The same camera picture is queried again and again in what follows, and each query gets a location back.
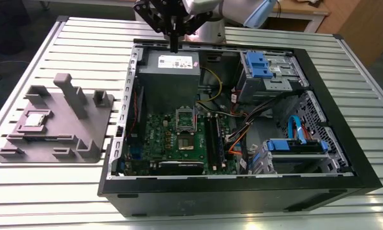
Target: motherboard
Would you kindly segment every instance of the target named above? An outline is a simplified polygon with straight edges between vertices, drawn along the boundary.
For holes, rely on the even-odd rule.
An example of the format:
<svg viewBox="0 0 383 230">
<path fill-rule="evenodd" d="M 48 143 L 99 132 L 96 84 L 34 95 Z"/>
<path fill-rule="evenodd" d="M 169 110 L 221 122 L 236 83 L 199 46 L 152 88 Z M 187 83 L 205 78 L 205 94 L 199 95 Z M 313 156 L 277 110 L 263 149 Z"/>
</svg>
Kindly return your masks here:
<svg viewBox="0 0 383 230">
<path fill-rule="evenodd" d="M 192 109 L 148 114 L 144 145 L 129 148 L 125 174 L 237 174 L 236 159 L 225 158 L 223 145 L 229 133 L 229 119 L 223 115 L 196 115 Z"/>
</svg>

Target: green circuit board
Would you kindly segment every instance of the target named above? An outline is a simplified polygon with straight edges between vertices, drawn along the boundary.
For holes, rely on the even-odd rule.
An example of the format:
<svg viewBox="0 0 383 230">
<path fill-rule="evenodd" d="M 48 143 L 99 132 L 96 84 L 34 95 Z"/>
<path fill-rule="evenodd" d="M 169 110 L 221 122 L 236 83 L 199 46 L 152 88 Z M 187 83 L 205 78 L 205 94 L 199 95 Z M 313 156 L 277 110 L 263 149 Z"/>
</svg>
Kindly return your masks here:
<svg viewBox="0 0 383 230">
<path fill-rule="evenodd" d="M 153 161 L 199 161 L 205 163 L 205 174 L 236 174 L 236 161 L 228 160 L 227 167 L 213 170 L 208 163 L 205 116 L 197 115 L 195 118 L 179 116 L 179 123 L 183 126 L 193 124 L 196 119 L 196 132 L 179 133 L 176 131 L 176 113 L 148 114 L 143 157 L 129 163 L 129 167 L 136 169 L 136 175 L 149 175 L 149 164 Z M 227 116 L 220 116 L 221 134 L 231 133 Z"/>
</svg>

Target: wooden cabinet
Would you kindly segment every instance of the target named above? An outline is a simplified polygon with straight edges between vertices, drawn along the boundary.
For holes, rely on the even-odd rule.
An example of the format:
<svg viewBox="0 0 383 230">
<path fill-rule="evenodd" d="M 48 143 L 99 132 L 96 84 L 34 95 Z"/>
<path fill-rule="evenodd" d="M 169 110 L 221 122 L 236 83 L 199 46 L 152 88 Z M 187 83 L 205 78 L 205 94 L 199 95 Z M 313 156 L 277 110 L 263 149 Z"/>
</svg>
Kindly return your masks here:
<svg viewBox="0 0 383 230">
<path fill-rule="evenodd" d="M 383 0 L 325 0 L 332 14 L 318 33 L 341 34 L 369 66 L 383 52 Z"/>
</svg>

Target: black computer chassis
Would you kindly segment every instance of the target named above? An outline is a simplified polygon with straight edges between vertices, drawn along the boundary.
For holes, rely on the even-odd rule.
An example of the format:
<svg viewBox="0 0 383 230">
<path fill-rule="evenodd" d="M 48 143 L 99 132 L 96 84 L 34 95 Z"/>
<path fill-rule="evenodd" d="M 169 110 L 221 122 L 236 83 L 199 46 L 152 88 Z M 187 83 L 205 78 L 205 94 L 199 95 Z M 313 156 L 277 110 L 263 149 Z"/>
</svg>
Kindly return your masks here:
<svg viewBox="0 0 383 230">
<path fill-rule="evenodd" d="M 163 50 L 169 50 L 168 46 L 161 45 L 167 41 L 135 40 L 135 42 L 155 47 L 159 44 Z M 364 195 L 382 187 L 306 50 L 208 43 L 181 43 L 180 50 L 184 45 L 212 46 L 219 51 L 256 48 L 293 52 L 309 80 L 310 90 L 313 90 L 325 112 L 326 125 L 333 129 L 346 154 L 352 166 L 349 170 L 354 172 L 354 176 L 255 178 L 247 175 L 239 179 L 107 180 L 110 145 L 99 196 L 108 198 L 124 216 L 309 211 L 346 196 Z"/>
</svg>

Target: metal workbench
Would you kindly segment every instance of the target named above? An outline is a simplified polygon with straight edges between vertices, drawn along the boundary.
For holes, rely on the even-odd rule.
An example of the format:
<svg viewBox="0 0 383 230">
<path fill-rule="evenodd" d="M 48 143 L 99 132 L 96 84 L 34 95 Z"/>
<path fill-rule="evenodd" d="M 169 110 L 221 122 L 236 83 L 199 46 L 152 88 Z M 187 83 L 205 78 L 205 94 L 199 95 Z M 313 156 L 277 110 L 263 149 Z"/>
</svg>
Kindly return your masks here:
<svg viewBox="0 0 383 230">
<path fill-rule="evenodd" d="M 23 99 L 28 86 L 46 85 L 58 91 L 52 83 L 58 72 L 71 73 L 74 85 L 86 92 L 106 89 L 117 99 L 123 97 L 135 38 L 161 39 L 161 34 L 143 22 L 88 18 L 56 22 L 0 111 L 0 148 L 28 103 Z M 383 183 L 383 92 L 348 45 L 329 34 L 244 28 L 228 28 L 227 40 L 308 50 Z M 112 124 L 120 104 L 114 102 Z M 111 126 L 104 149 L 114 131 Z M 96 195 L 103 163 L 0 163 L 0 229 L 383 229 L 383 188 L 312 212 L 124 218 Z"/>
</svg>

